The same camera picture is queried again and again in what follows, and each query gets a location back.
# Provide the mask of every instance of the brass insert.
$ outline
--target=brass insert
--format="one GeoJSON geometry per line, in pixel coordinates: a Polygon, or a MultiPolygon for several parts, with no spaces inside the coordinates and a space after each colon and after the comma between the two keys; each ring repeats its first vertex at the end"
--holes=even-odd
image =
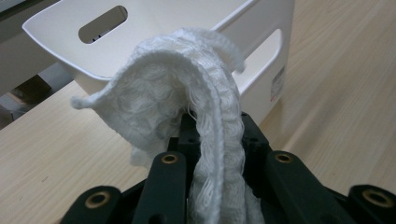
{"type": "Polygon", "coordinates": [[[365,200],[377,206],[384,208],[391,208],[394,206],[393,200],[382,191],[366,189],[362,195],[365,200]]]}
{"type": "Polygon", "coordinates": [[[172,164],[172,163],[175,163],[178,161],[178,157],[176,155],[169,154],[169,155],[163,156],[161,158],[161,161],[166,164],[172,164]]]}
{"type": "Polygon", "coordinates": [[[283,163],[291,163],[293,161],[293,157],[286,153],[279,153],[275,155],[275,159],[277,161],[283,162],[283,163]]]}
{"type": "Polygon", "coordinates": [[[102,207],[110,200],[110,193],[108,191],[102,190],[92,194],[86,201],[85,206],[94,209],[102,207]]]}

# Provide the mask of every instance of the label on basket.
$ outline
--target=label on basket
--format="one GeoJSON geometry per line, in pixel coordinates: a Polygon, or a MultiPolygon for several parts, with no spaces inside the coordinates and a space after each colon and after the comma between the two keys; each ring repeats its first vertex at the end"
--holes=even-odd
{"type": "Polygon", "coordinates": [[[285,67],[282,67],[276,74],[271,85],[271,102],[276,100],[279,94],[282,92],[283,83],[285,81],[285,67]]]}

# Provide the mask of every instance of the white knitted fabric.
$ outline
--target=white knitted fabric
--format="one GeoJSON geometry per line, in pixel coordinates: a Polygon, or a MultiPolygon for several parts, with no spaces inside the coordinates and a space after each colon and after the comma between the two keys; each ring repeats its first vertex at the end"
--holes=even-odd
{"type": "Polygon", "coordinates": [[[190,190],[190,223],[263,223],[245,183],[239,92],[230,71],[243,71],[236,46],[202,29],[181,29],[139,44],[106,87],[77,109],[92,108],[133,145],[131,162],[150,167],[166,150],[186,109],[196,113],[201,159],[190,190]]]}

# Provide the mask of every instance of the wooden table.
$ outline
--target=wooden table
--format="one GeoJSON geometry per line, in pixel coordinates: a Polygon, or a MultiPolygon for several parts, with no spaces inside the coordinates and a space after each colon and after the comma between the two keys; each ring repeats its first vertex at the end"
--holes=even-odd
{"type": "MultiPolygon", "coordinates": [[[[126,190],[147,175],[75,83],[0,132],[0,223],[53,223],[94,186],[126,190]]],[[[284,95],[261,124],[273,149],[299,156],[347,193],[396,193],[396,2],[296,0],[284,95]]]]}

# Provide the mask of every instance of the white plastic crate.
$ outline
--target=white plastic crate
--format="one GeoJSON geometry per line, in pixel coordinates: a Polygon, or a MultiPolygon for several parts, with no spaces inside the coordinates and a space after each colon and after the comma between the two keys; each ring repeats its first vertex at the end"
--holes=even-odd
{"type": "Polygon", "coordinates": [[[246,57],[247,70],[234,79],[242,109],[260,123],[282,93],[293,7],[294,0],[62,0],[22,27],[88,94],[144,39],[181,27],[217,30],[246,57]]]}

